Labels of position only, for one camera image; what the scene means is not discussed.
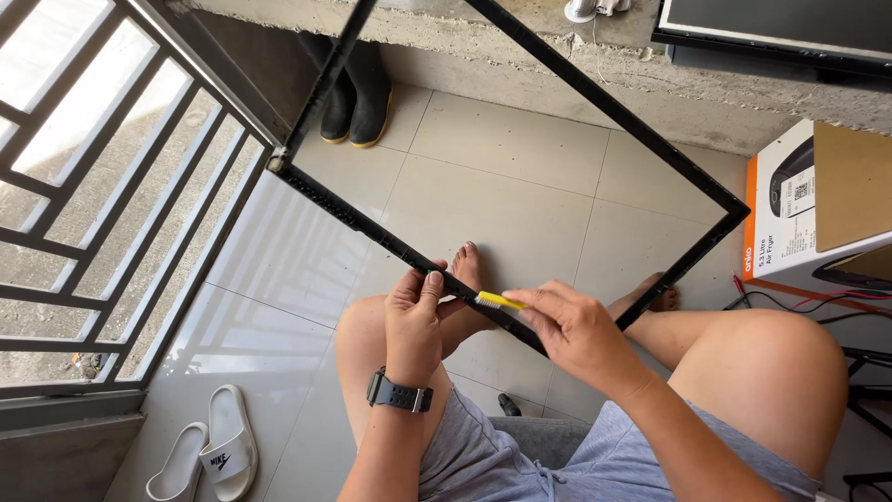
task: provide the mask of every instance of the wristwatch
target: wristwatch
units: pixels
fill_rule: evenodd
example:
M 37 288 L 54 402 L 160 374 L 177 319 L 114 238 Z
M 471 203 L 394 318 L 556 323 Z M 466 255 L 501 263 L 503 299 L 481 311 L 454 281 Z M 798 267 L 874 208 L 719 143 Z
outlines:
M 390 405 L 399 409 L 409 410 L 412 413 L 424 413 L 431 409 L 431 400 L 434 398 L 434 390 L 415 389 L 403 385 L 397 385 L 384 376 L 384 368 L 372 375 L 368 383 L 368 405 Z

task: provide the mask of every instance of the air fryer image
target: air fryer image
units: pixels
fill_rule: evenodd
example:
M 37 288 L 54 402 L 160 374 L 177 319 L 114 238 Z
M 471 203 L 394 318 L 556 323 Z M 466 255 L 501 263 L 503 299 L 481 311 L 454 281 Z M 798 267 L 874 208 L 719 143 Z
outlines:
M 843 272 L 838 269 L 830 268 L 831 266 L 847 260 L 852 256 L 855 255 L 843 256 L 842 258 L 837 258 L 836 260 L 833 260 L 832 262 L 829 262 L 824 266 L 818 267 L 817 270 L 812 272 L 812 277 L 814 277 L 815 279 L 826 280 L 827 282 L 832 282 L 834 284 L 848 286 L 849 288 L 872 289 L 875 293 L 879 293 L 877 296 L 882 296 L 882 293 L 880 293 L 881 291 L 892 291 L 892 281 L 877 279 L 875 277 L 868 277 L 866 275 L 861 275 L 860 273 Z
M 808 207 L 805 207 L 805 209 L 795 211 L 795 214 L 790 212 L 781 216 L 781 209 L 784 204 L 783 201 L 785 198 L 789 200 L 789 194 L 784 193 L 784 182 L 813 166 L 814 137 L 810 137 L 804 141 L 802 145 L 797 146 L 796 149 L 793 150 L 782 163 L 780 163 L 778 168 L 775 169 L 772 174 L 772 181 L 768 192 L 769 197 L 771 198 L 772 213 L 774 213 L 775 216 L 778 218 L 789 218 L 814 207 L 814 205 L 809 205 Z M 795 199 L 799 199 L 802 195 L 810 195 L 811 197 L 814 197 L 814 187 L 804 187 L 805 192 L 802 192 L 801 188 L 802 187 L 797 187 L 797 193 L 794 195 Z

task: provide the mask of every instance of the toothbrush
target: toothbrush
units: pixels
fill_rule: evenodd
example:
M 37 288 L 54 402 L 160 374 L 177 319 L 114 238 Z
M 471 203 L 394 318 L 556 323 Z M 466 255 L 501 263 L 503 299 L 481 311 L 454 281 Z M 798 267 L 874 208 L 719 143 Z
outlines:
M 477 302 L 478 305 L 488 306 L 490 308 L 501 308 L 503 306 L 509 306 L 511 308 L 515 308 L 517 310 L 524 310 L 527 308 L 527 305 L 512 302 L 511 300 L 503 297 L 502 295 L 496 295 L 495 293 L 487 293 L 486 291 L 481 291 L 477 293 L 477 297 L 474 298 L 474 301 Z

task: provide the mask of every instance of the bare foot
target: bare foot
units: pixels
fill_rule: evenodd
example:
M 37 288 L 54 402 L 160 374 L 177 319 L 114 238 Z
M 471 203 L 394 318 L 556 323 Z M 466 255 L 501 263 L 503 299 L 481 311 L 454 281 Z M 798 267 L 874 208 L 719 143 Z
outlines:
M 480 252 L 477 250 L 477 245 L 468 240 L 464 246 L 458 249 L 455 257 L 452 258 L 450 272 L 474 291 L 485 290 L 483 285 L 483 266 L 480 261 Z M 478 325 L 480 330 L 494 330 L 496 328 L 494 322 L 469 308 L 461 309 L 458 315 L 467 315 L 469 318 L 473 318 L 474 324 Z
M 625 312 L 625 309 L 635 303 L 635 300 L 641 298 L 641 295 L 653 286 L 660 277 L 663 277 L 662 272 L 657 272 L 651 275 L 646 278 L 644 282 L 639 284 L 637 288 L 633 289 L 631 293 L 610 304 L 607 311 L 610 312 L 611 317 L 614 319 L 619 317 L 620 314 Z M 663 293 L 663 295 L 657 298 L 656 302 L 650 304 L 648 310 L 652 312 L 670 312 L 678 310 L 678 289 L 675 286 L 671 286 L 665 293 Z

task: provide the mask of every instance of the shorts drawstring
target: shorts drawstring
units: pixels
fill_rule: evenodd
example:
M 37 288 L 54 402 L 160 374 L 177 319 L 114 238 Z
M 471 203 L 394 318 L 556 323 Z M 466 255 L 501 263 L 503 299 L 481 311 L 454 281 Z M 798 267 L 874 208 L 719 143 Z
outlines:
M 533 465 L 535 465 L 536 470 L 539 471 L 542 488 L 545 490 L 545 493 L 549 494 L 549 502 L 555 502 L 554 481 L 557 481 L 559 484 L 566 484 L 566 480 L 553 473 L 548 467 L 542 467 L 542 463 L 538 460 L 533 462 Z

